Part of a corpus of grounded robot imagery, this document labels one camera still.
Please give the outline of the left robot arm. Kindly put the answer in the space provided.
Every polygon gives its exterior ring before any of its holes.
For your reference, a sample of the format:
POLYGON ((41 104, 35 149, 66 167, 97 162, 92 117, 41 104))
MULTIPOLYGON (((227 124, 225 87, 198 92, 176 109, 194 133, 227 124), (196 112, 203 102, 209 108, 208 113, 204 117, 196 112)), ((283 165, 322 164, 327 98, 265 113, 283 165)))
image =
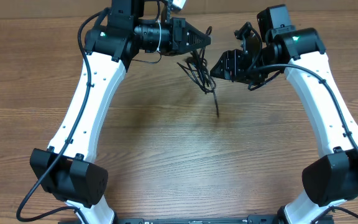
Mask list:
POLYGON ((183 55, 210 44, 210 37, 184 18, 172 17, 183 1, 158 1, 157 17, 144 18, 143 1, 113 1, 80 26, 81 78, 65 118, 48 147, 34 149, 30 166, 36 187, 73 210, 79 223, 116 223, 104 193, 108 172, 97 166, 97 144, 112 98, 140 50, 183 55))

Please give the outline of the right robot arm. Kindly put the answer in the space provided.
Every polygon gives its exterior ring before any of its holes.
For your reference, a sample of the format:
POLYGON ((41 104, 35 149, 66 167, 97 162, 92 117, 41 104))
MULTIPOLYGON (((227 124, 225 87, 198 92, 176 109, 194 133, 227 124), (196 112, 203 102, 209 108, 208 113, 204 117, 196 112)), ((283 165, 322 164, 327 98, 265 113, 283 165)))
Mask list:
POLYGON ((358 197, 358 125, 334 81, 326 47, 313 28, 297 29, 285 5, 266 8, 234 35, 242 45, 224 52, 211 76, 256 90, 279 74, 298 94, 309 118, 319 159, 301 175, 303 191, 274 215, 248 223, 332 223, 332 212, 358 197))

